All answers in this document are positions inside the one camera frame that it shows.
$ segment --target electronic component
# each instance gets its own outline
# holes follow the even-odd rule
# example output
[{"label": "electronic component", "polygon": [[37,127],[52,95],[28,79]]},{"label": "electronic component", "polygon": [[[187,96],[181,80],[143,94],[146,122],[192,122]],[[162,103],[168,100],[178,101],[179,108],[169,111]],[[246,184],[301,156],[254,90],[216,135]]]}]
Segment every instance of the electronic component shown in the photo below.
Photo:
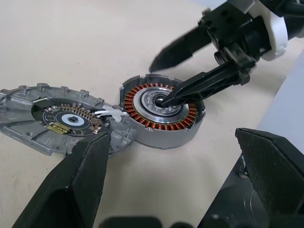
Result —
[{"label": "electronic component", "polygon": [[110,156],[128,146],[136,130],[129,116],[119,123],[111,115],[97,117],[96,111],[121,109],[107,104],[88,91],[62,86],[19,86],[0,90],[0,131],[44,153],[71,153],[81,139],[101,132],[111,132]]},{"label": "electronic component", "polygon": [[190,141],[205,116],[203,102],[163,107],[162,100],[181,83],[164,75],[136,76],[120,89],[120,106],[137,126],[140,143],[171,148]]}]

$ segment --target screw hole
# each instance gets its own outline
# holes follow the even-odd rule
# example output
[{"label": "screw hole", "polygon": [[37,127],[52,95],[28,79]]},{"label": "screw hole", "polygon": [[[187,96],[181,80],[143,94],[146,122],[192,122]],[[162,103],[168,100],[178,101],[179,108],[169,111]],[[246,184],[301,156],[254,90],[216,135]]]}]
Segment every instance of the screw hole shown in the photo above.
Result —
[{"label": "screw hole", "polygon": [[229,17],[229,18],[226,19],[226,22],[228,22],[228,23],[231,23],[231,22],[233,22],[233,21],[234,21],[234,18],[233,18],[233,17]]},{"label": "screw hole", "polygon": [[224,17],[224,16],[226,16],[228,14],[228,11],[227,10],[224,10],[222,13],[221,13],[221,15]]},{"label": "screw hole", "polygon": [[217,28],[211,28],[210,31],[215,33],[218,29]]},{"label": "screw hole", "polygon": [[210,27],[210,25],[212,25],[212,21],[211,21],[211,20],[207,21],[205,25],[206,25],[207,27]]}]

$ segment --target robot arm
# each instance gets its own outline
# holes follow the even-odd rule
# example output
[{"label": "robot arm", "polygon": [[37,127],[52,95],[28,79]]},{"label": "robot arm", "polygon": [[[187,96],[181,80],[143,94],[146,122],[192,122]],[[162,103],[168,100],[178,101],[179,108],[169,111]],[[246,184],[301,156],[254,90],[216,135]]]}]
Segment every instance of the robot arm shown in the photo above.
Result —
[{"label": "robot arm", "polygon": [[301,16],[304,5],[299,0],[261,0],[247,7],[243,0],[231,0],[203,11],[198,26],[165,47],[150,72],[174,67],[211,42],[218,50],[214,57],[219,66],[181,83],[162,105],[196,102],[231,85],[246,84],[260,58],[272,61],[282,56],[288,40],[303,35]]}]

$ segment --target white table surface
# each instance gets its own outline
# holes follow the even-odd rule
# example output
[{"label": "white table surface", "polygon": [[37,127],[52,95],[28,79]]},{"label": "white table surface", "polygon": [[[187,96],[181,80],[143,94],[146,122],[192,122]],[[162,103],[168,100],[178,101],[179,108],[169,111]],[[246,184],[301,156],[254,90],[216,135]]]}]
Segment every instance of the white table surface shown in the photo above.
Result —
[{"label": "white table surface", "polygon": [[[49,83],[85,89],[111,104],[118,87],[148,67],[161,48],[196,25],[189,0],[11,0],[0,2],[1,88]],[[107,166],[95,225],[109,216],[157,216],[168,227],[197,226],[240,154],[234,131],[255,128],[304,43],[261,60],[251,82],[205,101],[207,115],[188,144],[159,150],[134,142]],[[185,80],[217,66],[208,46],[175,69]],[[0,134],[0,227],[11,227],[45,176],[63,159]]]}]

